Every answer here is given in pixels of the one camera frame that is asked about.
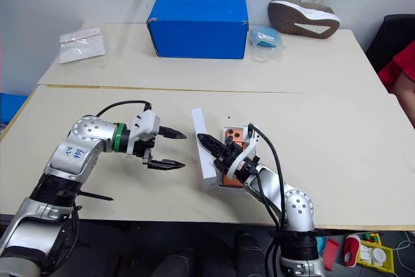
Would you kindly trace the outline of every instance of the robotic arm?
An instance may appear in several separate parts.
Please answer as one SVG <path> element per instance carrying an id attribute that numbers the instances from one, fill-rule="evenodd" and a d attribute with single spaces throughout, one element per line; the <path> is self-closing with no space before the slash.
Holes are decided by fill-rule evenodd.
<path id="1" fill-rule="evenodd" d="M 184 167 L 173 160 L 152 159 L 151 148 L 157 135 L 172 139 L 186 136 L 160 126 L 160 119 L 151 110 L 150 103 L 145 103 L 144 112 L 136 116 L 131 130 L 125 124 L 109 123 L 92 115 L 80 118 L 73 125 L 0 240 L 0 277 L 48 276 L 63 264 L 56 262 L 66 235 L 64 224 L 71 214 L 73 221 L 77 218 L 74 213 L 74 209 L 78 209 L 75 206 L 77 195 L 112 200 L 80 190 L 101 152 L 123 152 L 140 157 L 150 169 Z"/>
<path id="2" fill-rule="evenodd" d="M 209 134 L 198 134 L 202 146 L 215 159 L 215 167 L 228 178 L 238 179 L 252 196 L 274 210 L 279 218 L 281 232 L 281 269 L 286 276 L 324 277 L 324 264 L 317 251 L 314 234 L 314 205 L 311 197 L 303 190 L 283 182 L 279 174 L 259 163 L 257 156 L 249 157 L 256 146 L 259 135 L 248 127 L 249 145 L 245 150 L 226 138 L 225 144 Z M 285 215 L 281 215 L 281 195 L 285 203 Z"/>

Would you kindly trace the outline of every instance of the orange phone case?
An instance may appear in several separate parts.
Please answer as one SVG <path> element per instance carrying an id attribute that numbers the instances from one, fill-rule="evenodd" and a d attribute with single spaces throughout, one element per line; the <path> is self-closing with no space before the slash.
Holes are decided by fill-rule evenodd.
<path id="1" fill-rule="evenodd" d="M 246 148 L 246 144 L 242 142 L 242 135 L 243 130 L 242 129 L 235 129 L 235 128 L 229 128 L 225 131 L 225 138 L 228 136 L 231 136 L 233 141 L 241 146 L 243 149 Z M 222 184 L 229 187 L 237 187 L 242 188 L 243 185 L 238 181 L 236 178 L 231 180 L 226 175 L 222 174 Z"/>

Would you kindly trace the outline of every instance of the black floor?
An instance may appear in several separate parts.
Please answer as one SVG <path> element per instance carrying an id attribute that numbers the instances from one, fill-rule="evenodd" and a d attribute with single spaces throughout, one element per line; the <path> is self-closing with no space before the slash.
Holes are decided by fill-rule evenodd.
<path id="1" fill-rule="evenodd" d="M 156 265 L 171 252 L 191 248 L 201 265 L 231 259 L 233 242 L 238 232 L 250 232 L 266 249 L 270 243 L 269 230 L 256 226 L 194 223 L 96 223 L 82 221 L 79 244 L 67 263 L 53 276 L 148 276 Z M 342 243 L 344 236 L 332 236 Z M 406 237 L 403 232 L 384 232 L 383 245 L 396 248 Z M 400 252 L 403 263 L 415 270 L 415 245 Z M 399 277 L 413 277 L 397 261 L 395 272 Z M 342 264 L 341 246 L 333 272 L 327 276 L 392 276 L 375 269 Z"/>

